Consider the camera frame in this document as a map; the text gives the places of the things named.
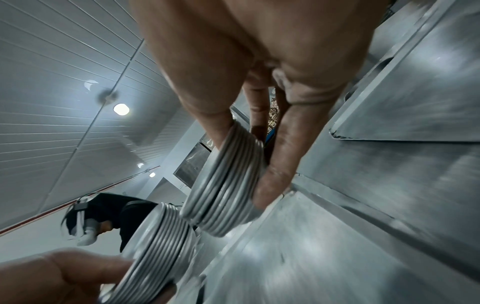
ceiling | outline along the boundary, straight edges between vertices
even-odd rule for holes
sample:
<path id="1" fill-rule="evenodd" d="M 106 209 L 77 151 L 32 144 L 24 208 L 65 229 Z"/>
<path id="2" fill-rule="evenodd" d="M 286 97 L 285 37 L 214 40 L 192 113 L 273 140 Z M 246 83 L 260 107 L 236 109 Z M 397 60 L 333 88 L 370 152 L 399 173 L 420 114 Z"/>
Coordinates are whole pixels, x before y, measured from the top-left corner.
<path id="1" fill-rule="evenodd" d="M 128 0 L 0 0 L 0 229 L 159 166 L 192 122 Z"/>

recessed light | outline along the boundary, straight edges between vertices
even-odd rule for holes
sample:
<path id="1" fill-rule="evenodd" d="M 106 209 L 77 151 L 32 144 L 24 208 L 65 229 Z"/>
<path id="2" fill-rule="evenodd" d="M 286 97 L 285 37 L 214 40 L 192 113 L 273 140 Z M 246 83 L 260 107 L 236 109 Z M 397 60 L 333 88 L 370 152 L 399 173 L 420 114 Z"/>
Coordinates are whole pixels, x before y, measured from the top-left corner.
<path id="1" fill-rule="evenodd" d="M 130 112 L 130 108 L 126 104 L 117 104 L 113 107 L 113 111 L 120 116 L 123 116 Z"/>

ceiling light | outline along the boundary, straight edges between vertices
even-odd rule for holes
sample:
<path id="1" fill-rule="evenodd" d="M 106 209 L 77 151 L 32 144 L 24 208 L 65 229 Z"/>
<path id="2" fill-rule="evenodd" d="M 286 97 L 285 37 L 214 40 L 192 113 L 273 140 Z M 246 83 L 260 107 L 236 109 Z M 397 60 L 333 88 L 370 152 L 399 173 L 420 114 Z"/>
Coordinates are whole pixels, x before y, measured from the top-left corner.
<path id="1" fill-rule="evenodd" d="M 120 116 L 123 116 L 130 112 L 130 108 L 126 104 L 117 104 L 113 107 L 113 111 Z"/>

stack of aluminum lids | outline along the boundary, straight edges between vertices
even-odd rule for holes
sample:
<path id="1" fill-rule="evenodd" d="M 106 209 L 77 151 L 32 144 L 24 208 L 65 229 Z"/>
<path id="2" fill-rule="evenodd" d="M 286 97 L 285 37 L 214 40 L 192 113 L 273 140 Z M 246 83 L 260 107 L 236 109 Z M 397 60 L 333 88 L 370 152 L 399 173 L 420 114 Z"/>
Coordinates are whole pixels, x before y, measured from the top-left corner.
<path id="1" fill-rule="evenodd" d="M 196 236 L 171 205 L 160 203 L 145 218 L 125 246 L 122 256 L 134 259 L 119 284 L 100 289 L 98 303 L 150 303 L 168 283 L 187 271 Z"/>
<path id="2" fill-rule="evenodd" d="M 263 143 L 235 121 L 191 188 L 180 216 L 213 236 L 225 236 L 261 215 L 251 198 L 265 167 Z"/>

red stripe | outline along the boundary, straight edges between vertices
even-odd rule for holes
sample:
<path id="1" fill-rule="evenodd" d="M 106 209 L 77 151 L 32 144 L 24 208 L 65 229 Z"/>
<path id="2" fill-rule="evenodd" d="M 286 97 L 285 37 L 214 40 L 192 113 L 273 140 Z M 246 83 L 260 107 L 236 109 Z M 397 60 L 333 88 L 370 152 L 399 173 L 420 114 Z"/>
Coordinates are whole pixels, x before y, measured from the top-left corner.
<path id="1" fill-rule="evenodd" d="M 129 177 L 129 178 L 126 178 L 126 179 L 121 180 L 121 181 L 119 181 L 119 182 L 117 182 L 117 183 L 115 183 L 115 184 L 112 184 L 112 185 L 110 185 L 110 186 L 107 186 L 107 187 L 105 187 L 105 188 L 102 188 L 102 189 L 97 190 L 97 191 L 94 191 L 94 192 L 102 192 L 102 191 L 108 190 L 108 189 L 113 188 L 113 187 L 115 187 L 115 186 L 117 186 L 117 185 L 119 185 L 119 184 L 121 184 L 121 183 L 123 183 L 123 182 L 126 182 L 126 181 L 128 181 L 128 180 L 130 180 L 130 179 L 132 179 L 132 178 L 134 178 L 134 177 L 137 177 L 137 176 L 139 176 L 139 175 L 142 174 L 142 173 L 136 174 L 136 175 L 134 175 L 134 176 L 131 176 L 131 177 Z M 78 199 L 78 198 L 76 198 L 76 199 L 74 199 L 74 200 L 71 200 L 71 201 L 69 201 L 69 202 L 67 202 L 67 203 L 65 203 L 65 204 L 62 204 L 62 205 L 60 205 L 60 206 L 58 206 L 58 207 L 55 207 L 55 208 L 53 208 L 53 209 L 50 209 L 50 210 L 48 210 L 48 211 L 45 211 L 45 212 L 43 212 L 43 213 L 41 213 L 41 214 L 39 214 L 39 215 L 36 215 L 36 216 L 31 217 L 31 218 L 29 218 L 29 219 L 26 219 L 26 220 L 24 220 L 24 221 L 22 221 L 22 222 L 20 222 L 20 223 L 18 223 L 18 224 L 15 224 L 15 225 L 13 225 L 13 226 L 10 226 L 10 227 L 8 227 L 8 228 L 5 228 L 4 230 L 0 230 L 0 236 L 2 236 L 3 234 L 5 234 L 5 233 L 7 233 L 7 232 L 10 232 L 10 231 L 12 231 L 12 230 L 15 230 L 15 229 L 19 228 L 20 226 L 24 226 L 24 225 L 27 225 L 27 224 L 30 223 L 30 222 L 36 221 L 36 220 L 38 220 L 38 219 L 41 218 L 41 217 L 47 216 L 47 215 L 49 215 L 49 214 L 51 214 L 51 213 L 54 213 L 55 211 L 58 211 L 58 210 L 60 210 L 60 209 L 62 209 L 62 208 L 68 207 L 68 206 L 70 206 L 71 204 L 75 203 L 75 202 L 77 201 L 77 199 Z"/>

